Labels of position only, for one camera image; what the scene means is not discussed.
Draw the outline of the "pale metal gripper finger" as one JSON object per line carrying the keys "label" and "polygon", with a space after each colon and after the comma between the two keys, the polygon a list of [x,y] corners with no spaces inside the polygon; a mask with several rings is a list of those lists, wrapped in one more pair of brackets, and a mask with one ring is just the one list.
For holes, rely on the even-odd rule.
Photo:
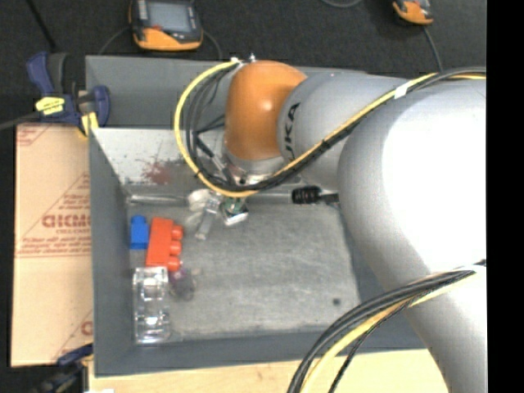
{"label": "pale metal gripper finger", "polygon": [[197,189],[188,195],[187,203],[191,212],[213,211],[216,209],[216,196],[209,189]]}
{"label": "pale metal gripper finger", "polygon": [[220,200],[208,200],[203,208],[201,222],[195,233],[197,240],[204,241],[208,238],[213,223],[219,213]]}

